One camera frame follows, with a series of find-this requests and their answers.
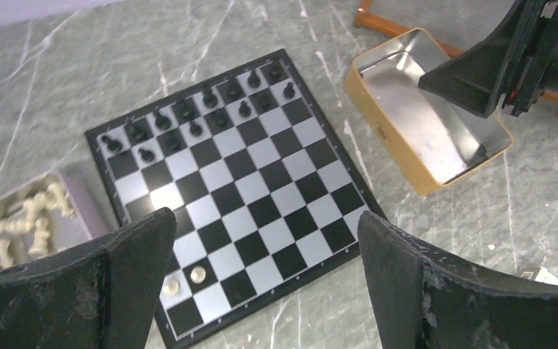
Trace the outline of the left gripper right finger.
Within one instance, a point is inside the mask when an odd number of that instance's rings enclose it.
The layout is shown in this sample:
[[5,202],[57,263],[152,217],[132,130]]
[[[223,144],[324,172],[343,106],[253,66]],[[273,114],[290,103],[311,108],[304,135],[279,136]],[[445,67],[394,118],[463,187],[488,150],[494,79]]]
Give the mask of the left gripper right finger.
[[357,224],[384,348],[558,348],[558,286],[465,260],[366,211]]

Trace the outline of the black pawn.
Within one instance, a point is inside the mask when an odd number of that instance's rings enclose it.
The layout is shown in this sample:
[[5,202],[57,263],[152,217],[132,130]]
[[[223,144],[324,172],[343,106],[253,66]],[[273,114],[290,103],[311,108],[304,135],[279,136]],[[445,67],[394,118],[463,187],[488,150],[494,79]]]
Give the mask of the black pawn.
[[260,110],[267,111],[272,106],[272,98],[266,93],[260,93],[257,96],[257,103]]
[[249,104],[243,100],[240,102],[239,108],[238,108],[238,113],[241,117],[249,117],[251,115],[251,108],[249,106]]

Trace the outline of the black rook corner board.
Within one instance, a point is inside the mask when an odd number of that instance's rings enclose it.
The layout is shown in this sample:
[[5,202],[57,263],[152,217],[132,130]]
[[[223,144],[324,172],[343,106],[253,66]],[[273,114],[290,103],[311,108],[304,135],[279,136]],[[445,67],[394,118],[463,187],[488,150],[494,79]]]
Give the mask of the black rook corner board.
[[267,69],[269,80],[274,84],[282,79],[283,68],[281,64],[271,64]]

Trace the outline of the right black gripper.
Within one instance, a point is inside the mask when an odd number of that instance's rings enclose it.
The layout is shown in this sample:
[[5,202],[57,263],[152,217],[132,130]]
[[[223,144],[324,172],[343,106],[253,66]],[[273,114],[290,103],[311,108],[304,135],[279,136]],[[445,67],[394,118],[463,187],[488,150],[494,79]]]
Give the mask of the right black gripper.
[[558,94],[558,1],[515,1],[485,39],[425,73],[418,87],[484,119],[500,99],[520,116],[547,92]]

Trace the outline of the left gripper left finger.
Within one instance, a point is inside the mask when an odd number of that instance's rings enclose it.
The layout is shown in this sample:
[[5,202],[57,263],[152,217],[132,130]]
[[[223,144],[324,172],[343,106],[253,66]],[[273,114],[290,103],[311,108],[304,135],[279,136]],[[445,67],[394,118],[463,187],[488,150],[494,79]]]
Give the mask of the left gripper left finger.
[[141,220],[0,272],[0,348],[143,348],[177,232]]

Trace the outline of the black piece board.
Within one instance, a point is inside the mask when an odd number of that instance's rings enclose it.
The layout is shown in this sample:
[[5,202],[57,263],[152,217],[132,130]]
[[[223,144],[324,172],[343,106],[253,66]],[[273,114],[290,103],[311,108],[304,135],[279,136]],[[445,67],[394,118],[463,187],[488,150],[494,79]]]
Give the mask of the black piece board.
[[214,94],[214,90],[211,87],[203,88],[203,104],[207,108],[215,108],[218,105],[218,98]]
[[240,99],[240,96],[242,95],[242,89],[241,89],[240,84],[239,84],[237,79],[229,80],[226,83],[226,88],[225,89],[226,89],[226,95],[231,100]]

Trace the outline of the black piece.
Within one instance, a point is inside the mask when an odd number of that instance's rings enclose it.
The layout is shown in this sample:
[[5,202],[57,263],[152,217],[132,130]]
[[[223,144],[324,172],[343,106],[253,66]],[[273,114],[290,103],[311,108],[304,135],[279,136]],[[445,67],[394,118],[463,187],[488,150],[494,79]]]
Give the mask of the black piece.
[[108,151],[111,153],[119,153],[122,150],[122,143],[120,140],[113,138],[109,135],[102,135],[100,140],[105,144]]

